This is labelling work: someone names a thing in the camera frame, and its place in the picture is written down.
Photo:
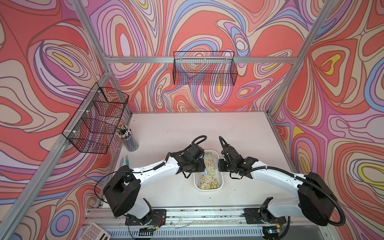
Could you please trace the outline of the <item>white plastic storage tray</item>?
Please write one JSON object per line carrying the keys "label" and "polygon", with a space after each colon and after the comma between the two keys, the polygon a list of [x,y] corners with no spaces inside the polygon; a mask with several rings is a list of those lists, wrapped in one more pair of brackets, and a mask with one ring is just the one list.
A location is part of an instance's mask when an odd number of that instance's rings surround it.
{"label": "white plastic storage tray", "polygon": [[202,192],[217,191],[224,185],[223,174],[219,171],[219,154],[214,150],[205,150],[205,170],[194,173],[195,187]]}

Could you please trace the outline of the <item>yellow green sticker sheet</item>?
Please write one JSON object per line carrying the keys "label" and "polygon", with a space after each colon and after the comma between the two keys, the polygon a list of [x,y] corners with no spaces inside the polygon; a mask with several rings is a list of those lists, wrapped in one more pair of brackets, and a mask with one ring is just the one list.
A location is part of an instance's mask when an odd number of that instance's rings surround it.
{"label": "yellow green sticker sheet", "polygon": [[211,152],[204,155],[205,170],[199,173],[199,188],[201,190],[213,190],[219,188],[219,181],[216,174],[214,156]]}

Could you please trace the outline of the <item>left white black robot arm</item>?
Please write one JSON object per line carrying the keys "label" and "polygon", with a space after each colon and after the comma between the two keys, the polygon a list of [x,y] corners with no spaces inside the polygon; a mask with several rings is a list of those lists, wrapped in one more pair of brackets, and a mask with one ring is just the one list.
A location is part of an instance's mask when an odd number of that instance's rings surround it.
{"label": "left white black robot arm", "polygon": [[129,214],[141,220],[152,211],[147,200],[138,199],[142,188],[178,174],[188,179],[191,174],[204,172],[205,150],[200,144],[205,140],[207,136],[198,136],[185,149],[167,153],[162,161],[135,169],[125,165],[111,173],[111,179],[103,188],[103,196],[113,215],[120,217]]}

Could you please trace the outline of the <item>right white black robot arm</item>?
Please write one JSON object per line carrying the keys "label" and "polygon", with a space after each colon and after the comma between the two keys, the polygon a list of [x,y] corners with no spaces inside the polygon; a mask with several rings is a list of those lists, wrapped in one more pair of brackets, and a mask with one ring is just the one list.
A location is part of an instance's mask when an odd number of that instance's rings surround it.
{"label": "right white black robot arm", "polygon": [[292,194],[285,199],[266,198],[258,210],[264,223],[285,217],[305,217],[318,226],[342,227],[346,223],[336,196],[318,174],[291,173],[256,158],[243,158],[223,137],[219,141],[223,148],[223,159],[219,160],[221,172],[236,174],[236,180],[246,177],[264,181]]}

